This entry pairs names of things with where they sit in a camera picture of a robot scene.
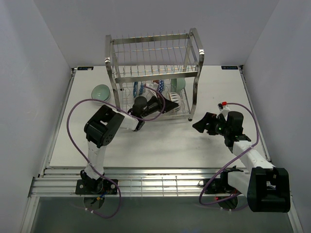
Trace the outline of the blue patterned white bowl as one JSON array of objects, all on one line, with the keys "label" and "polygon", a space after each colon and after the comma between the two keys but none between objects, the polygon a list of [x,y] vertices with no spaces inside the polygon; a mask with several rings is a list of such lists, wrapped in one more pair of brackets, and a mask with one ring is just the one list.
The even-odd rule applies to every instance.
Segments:
[{"label": "blue patterned white bowl", "polygon": [[133,97],[143,95],[145,92],[145,82],[134,82],[133,84]]}]

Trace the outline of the white ceramic bowl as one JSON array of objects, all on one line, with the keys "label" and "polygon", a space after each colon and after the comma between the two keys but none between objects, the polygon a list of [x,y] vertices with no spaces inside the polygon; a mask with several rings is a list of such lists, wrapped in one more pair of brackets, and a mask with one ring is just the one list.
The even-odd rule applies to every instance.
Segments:
[{"label": "white ceramic bowl", "polygon": [[110,92],[98,92],[92,95],[92,98],[95,100],[102,100],[102,101],[109,102],[111,98],[111,93]]}]

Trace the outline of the light green ceramic bowl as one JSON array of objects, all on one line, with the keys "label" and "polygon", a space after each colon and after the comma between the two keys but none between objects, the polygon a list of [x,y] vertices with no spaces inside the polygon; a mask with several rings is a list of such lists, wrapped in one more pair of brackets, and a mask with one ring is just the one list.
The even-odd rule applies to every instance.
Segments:
[{"label": "light green ceramic bowl", "polygon": [[105,84],[97,85],[91,92],[91,97],[93,99],[108,100],[110,96],[111,96],[110,89]]}]

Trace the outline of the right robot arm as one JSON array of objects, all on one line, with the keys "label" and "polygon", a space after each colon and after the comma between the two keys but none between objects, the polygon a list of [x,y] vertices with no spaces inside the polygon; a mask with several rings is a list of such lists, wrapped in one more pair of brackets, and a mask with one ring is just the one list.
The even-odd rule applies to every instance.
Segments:
[{"label": "right robot arm", "polygon": [[206,113],[193,124],[198,132],[221,135],[225,145],[244,164],[246,172],[235,167],[226,167],[219,172],[214,183],[208,180],[206,191],[230,193],[234,189],[247,198],[253,212],[287,213],[291,208],[289,173],[266,161],[243,133],[243,114],[229,111],[223,114]]}]

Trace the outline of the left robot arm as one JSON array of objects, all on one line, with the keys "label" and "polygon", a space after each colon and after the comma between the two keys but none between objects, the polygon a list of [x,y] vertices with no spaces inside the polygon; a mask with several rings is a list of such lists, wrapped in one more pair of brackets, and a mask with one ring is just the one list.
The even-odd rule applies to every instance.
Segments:
[{"label": "left robot arm", "polygon": [[139,131],[144,125],[143,118],[155,112],[169,112],[179,107],[177,102],[160,97],[137,97],[127,114],[114,111],[103,105],[86,123],[84,132],[88,143],[88,160],[86,168],[80,175],[84,186],[92,193],[98,194],[103,189],[104,157],[107,145],[113,140],[118,129]]}]

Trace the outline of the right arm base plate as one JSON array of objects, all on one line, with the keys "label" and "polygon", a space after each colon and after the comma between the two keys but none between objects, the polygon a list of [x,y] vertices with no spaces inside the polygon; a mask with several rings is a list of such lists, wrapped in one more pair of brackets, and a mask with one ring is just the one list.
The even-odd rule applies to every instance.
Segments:
[{"label": "right arm base plate", "polygon": [[[226,168],[225,170],[223,170],[220,173],[219,178],[214,179],[205,178],[199,181],[198,186],[203,188],[199,196],[199,203],[201,205],[208,206],[218,204],[221,208],[227,211],[237,211],[244,208],[238,207],[239,202],[238,195],[240,195],[241,192],[228,184],[228,174],[230,172],[243,172],[243,171],[237,169],[236,166],[233,166],[232,168]],[[203,203],[202,202],[203,194],[226,194],[227,196],[216,197],[214,202]]]}]

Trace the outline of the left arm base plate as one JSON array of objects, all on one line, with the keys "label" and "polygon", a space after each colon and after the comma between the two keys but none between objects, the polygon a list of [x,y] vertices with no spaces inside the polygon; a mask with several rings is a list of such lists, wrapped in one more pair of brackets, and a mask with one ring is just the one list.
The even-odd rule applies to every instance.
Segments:
[{"label": "left arm base plate", "polygon": [[95,182],[86,182],[82,179],[77,181],[75,194],[76,195],[115,195],[118,190],[115,184],[108,180],[99,179]]}]

